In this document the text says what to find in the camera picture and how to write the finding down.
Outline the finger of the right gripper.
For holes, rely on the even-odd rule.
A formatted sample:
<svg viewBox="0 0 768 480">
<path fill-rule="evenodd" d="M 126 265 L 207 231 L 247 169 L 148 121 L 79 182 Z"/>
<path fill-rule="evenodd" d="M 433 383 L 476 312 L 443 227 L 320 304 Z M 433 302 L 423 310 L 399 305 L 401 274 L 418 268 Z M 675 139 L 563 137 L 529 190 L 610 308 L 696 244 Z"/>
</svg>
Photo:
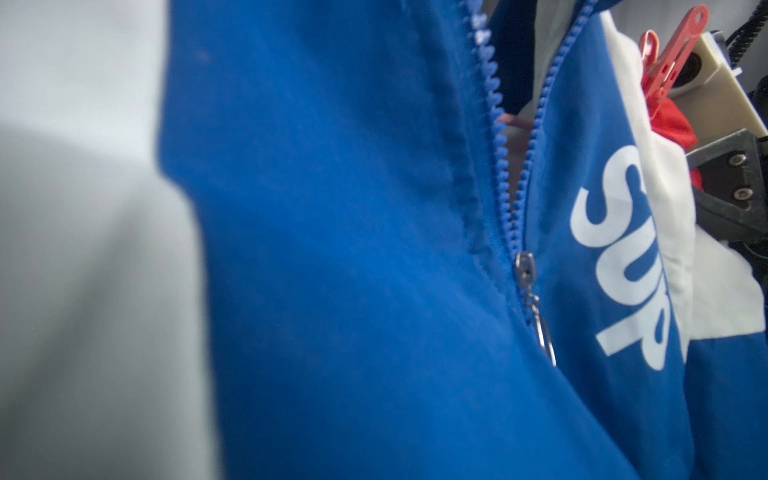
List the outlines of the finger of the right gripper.
<svg viewBox="0 0 768 480">
<path fill-rule="evenodd" d="M 698 225 L 719 241 L 767 238 L 767 139 L 741 129 L 687 153 Z"/>
</svg>

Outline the red clothespin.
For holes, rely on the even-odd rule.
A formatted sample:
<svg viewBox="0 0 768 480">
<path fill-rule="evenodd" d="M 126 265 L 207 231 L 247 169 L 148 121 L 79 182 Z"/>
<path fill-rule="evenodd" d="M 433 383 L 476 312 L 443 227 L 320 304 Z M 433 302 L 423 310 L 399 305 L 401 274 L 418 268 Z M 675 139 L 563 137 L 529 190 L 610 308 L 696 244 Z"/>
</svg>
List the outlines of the red clothespin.
<svg viewBox="0 0 768 480">
<path fill-rule="evenodd" d="M 657 115 L 674 86 L 708 21 L 707 6 L 698 5 L 691 8 L 662 51 L 658 35 L 654 31 L 648 30 L 642 34 L 639 40 L 643 65 L 641 88 L 651 119 Z"/>
</svg>

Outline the red white blue jacket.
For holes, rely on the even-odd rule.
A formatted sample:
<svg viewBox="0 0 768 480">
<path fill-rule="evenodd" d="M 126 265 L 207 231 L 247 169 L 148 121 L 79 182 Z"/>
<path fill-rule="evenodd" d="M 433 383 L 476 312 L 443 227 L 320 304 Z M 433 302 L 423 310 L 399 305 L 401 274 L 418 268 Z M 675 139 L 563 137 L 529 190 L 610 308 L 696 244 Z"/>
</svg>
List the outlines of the red white blue jacket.
<svg viewBox="0 0 768 480">
<path fill-rule="evenodd" d="M 173 1 L 231 479 L 763 479 L 764 293 L 608 1 Z"/>
</svg>

